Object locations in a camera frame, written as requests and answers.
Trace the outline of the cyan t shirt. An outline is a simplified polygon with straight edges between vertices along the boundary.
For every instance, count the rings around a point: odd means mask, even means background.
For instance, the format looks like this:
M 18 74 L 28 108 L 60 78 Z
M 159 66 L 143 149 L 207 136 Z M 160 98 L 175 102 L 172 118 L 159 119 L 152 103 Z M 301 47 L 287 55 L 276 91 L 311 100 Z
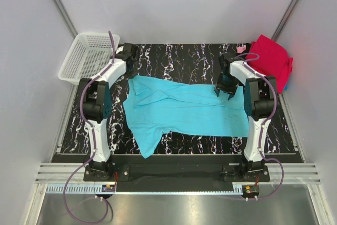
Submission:
M 212 84 L 184 84 L 137 75 L 128 81 L 123 103 L 127 126 L 143 158 L 150 157 L 162 135 L 176 132 L 246 138 L 248 117 L 243 88 L 233 98 L 216 95 Z

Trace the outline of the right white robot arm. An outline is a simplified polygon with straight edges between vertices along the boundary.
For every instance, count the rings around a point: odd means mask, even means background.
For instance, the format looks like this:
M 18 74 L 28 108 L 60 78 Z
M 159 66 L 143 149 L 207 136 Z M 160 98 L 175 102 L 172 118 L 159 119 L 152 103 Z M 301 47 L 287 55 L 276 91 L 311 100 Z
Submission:
M 249 133 L 243 156 L 244 161 L 251 162 L 239 167 L 239 175 L 245 181 L 253 180 L 258 174 L 258 169 L 253 163 L 265 159 L 266 134 L 277 108 L 276 78 L 262 74 L 249 66 L 249 62 L 260 58 L 258 54 L 252 55 L 254 57 L 249 59 L 245 58 L 249 53 L 242 53 L 234 58 L 221 55 L 219 57 L 221 72 L 214 88 L 217 96 L 223 92 L 232 99 L 239 86 L 243 86 L 243 106 L 249 121 Z

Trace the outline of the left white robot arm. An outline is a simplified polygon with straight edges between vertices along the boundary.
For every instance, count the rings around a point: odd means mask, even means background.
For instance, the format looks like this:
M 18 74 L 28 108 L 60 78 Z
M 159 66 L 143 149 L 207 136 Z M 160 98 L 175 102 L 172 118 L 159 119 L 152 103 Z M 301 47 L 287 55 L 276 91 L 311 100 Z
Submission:
M 121 76 L 132 72 L 134 63 L 139 60 L 138 52 L 137 45 L 124 43 L 101 71 L 92 77 L 80 79 L 78 85 L 78 105 L 89 131 L 90 157 L 93 162 L 100 163 L 95 174 L 103 181 L 109 180 L 114 173 L 114 168 L 106 163 L 111 156 L 106 127 L 112 113 L 110 88 Z

